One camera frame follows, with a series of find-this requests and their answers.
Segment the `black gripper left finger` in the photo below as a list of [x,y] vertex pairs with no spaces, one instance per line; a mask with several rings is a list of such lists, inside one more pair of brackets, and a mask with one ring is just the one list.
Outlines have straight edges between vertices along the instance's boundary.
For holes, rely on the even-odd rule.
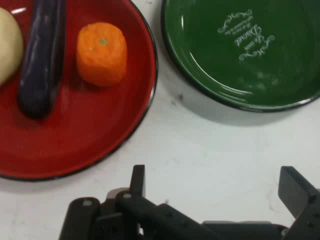
[[73,200],[59,235],[61,240],[218,240],[219,236],[172,208],[145,197],[145,166],[135,165],[129,188],[105,202]]

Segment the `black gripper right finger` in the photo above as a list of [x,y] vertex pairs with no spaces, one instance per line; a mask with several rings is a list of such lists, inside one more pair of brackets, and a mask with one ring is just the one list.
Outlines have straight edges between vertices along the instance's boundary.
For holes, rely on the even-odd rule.
[[294,167],[280,169],[278,196],[294,217],[284,234],[285,240],[320,238],[320,191]]

